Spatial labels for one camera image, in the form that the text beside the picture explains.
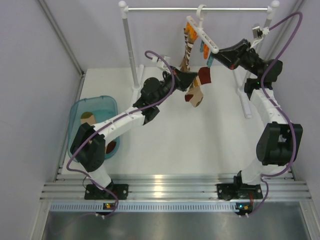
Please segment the orange clothes peg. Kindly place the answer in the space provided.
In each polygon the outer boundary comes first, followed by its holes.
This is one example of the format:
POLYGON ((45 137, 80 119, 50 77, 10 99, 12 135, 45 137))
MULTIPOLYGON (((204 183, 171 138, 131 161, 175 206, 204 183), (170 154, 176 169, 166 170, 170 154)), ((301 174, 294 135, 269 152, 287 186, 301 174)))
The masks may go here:
POLYGON ((191 39, 193 42, 195 42, 195 41, 197 40, 197 38, 198 38, 197 32, 194 31, 194 30, 190 31, 190 39, 191 39))
POLYGON ((209 55, 210 55, 210 48, 206 44, 204 44, 204 46, 203 46, 204 59, 208 59, 209 55))
POLYGON ((193 27, 190 25, 189 22, 187 22, 186 27, 184 29, 185 34, 189 34, 190 36, 193 36, 194 34, 194 29, 193 27))

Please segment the teal clothes peg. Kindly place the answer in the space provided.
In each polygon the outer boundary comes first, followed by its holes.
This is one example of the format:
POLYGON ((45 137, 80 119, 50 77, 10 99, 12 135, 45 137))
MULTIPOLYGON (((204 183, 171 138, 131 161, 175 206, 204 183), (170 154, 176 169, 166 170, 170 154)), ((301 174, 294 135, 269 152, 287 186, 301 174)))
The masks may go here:
POLYGON ((211 68, 214 59, 215 59, 214 54, 211 52, 207 58, 207 63, 206 63, 208 68, 211 68))
POLYGON ((200 51, 201 53, 204 52, 204 45, 205 45, 205 43, 204 43, 203 41, 201 41, 201 43, 200 43, 200 49, 199 49, 199 51, 200 51))

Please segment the tan striped sock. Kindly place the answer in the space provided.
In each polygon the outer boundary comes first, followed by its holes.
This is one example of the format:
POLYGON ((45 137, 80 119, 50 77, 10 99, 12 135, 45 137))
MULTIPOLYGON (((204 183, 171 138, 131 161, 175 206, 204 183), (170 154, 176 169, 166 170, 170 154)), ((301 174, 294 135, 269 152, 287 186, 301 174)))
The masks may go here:
POLYGON ((184 100, 190 103, 194 108, 198 107, 204 97, 201 91, 201 86, 210 84, 211 79, 211 69, 209 67, 201 67, 198 71, 197 77, 193 80, 187 93, 184 96, 184 100))
MULTIPOLYGON (((80 117, 80 123, 84 124, 87 123, 90 126, 96 124, 96 118, 92 112, 84 112, 80 117)), ((115 140, 112 140, 107 144, 105 147, 105 154, 110 155, 116 148, 117 142, 115 140)))

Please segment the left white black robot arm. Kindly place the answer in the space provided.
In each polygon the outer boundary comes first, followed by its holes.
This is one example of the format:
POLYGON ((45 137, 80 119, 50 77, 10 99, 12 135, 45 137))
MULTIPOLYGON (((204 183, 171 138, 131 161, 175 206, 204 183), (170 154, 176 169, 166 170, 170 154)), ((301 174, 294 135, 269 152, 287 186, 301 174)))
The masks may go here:
POLYGON ((70 147, 72 159, 82 165, 91 183, 86 186, 86 200, 127 198, 127 184, 115 184, 107 173, 106 147, 129 130, 146 125, 160 112, 158 106, 174 91, 185 92, 198 77, 196 72, 183 72, 175 67, 162 73, 162 80, 149 77, 143 83, 140 97, 126 111, 99 123, 83 123, 70 147))

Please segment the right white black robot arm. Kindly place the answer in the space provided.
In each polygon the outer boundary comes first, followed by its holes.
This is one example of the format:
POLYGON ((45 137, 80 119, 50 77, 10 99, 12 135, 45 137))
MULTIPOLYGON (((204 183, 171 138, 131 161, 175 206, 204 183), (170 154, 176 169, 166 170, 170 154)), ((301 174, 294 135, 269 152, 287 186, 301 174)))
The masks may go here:
POLYGON ((232 183, 217 185, 218 199, 262 199, 261 179, 277 177, 296 160, 303 127, 284 116, 277 103, 272 84, 282 72, 279 59, 263 60, 251 43, 242 39, 234 46, 220 49, 215 59, 230 70, 242 67, 256 78, 248 78, 244 95, 255 106, 264 130, 256 145, 256 157, 248 167, 233 177, 232 183))

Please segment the aluminium mounting rail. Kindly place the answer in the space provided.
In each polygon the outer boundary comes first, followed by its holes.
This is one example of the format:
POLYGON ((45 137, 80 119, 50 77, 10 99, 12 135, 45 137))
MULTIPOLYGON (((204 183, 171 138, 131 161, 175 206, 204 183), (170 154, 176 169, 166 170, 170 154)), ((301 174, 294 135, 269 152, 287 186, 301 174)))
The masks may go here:
MULTIPOLYGON (((114 174, 112 180, 116 184, 128 185, 129 201, 217 201, 217 185, 231 183, 233 175, 114 174)), ((261 190, 269 192, 269 202, 309 201, 312 198, 307 183, 294 179, 290 172, 266 181, 268 184, 262 184, 261 190)), ((40 199, 82 200, 85 196, 84 185, 89 183, 88 179, 79 174, 59 174, 54 181, 44 184, 40 199)))

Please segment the white clip hanger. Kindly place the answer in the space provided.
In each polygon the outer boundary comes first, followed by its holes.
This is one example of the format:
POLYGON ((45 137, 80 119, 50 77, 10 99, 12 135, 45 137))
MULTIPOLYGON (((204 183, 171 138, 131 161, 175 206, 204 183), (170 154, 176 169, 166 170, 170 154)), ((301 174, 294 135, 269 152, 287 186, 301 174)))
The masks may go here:
POLYGON ((193 28, 195 33, 198 35, 198 37, 208 46, 209 50, 213 54, 217 54, 219 52, 218 46, 214 43, 214 41, 206 34, 203 28, 205 13, 204 8, 206 5, 201 4, 196 9, 196 17, 198 19, 198 22, 196 22, 191 16, 187 16, 186 20, 190 24, 190 26, 193 28))

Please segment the teal plastic basin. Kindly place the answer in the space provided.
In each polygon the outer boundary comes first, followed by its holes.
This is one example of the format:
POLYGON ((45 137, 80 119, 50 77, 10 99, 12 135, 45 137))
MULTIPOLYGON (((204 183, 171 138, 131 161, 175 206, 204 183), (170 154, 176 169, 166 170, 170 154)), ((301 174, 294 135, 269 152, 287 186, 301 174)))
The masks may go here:
POLYGON ((81 115, 84 112, 93 113, 96 123, 111 119, 118 114, 116 100, 108 95, 102 95, 78 100, 70 109, 68 123, 68 147, 67 154, 72 157, 70 148, 81 124, 81 115))

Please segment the brown white striped sock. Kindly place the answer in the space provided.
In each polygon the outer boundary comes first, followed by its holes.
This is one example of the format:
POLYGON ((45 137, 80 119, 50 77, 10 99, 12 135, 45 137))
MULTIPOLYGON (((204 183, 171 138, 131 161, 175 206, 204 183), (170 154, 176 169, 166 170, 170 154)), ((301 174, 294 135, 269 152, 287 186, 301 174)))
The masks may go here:
POLYGON ((191 51, 193 49, 194 43, 198 38, 198 35, 191 35, 186 28, 183 29, 184 34, 184 55, 180 64, 180 71, 189 72, 190 71, 190 57, 191 51))

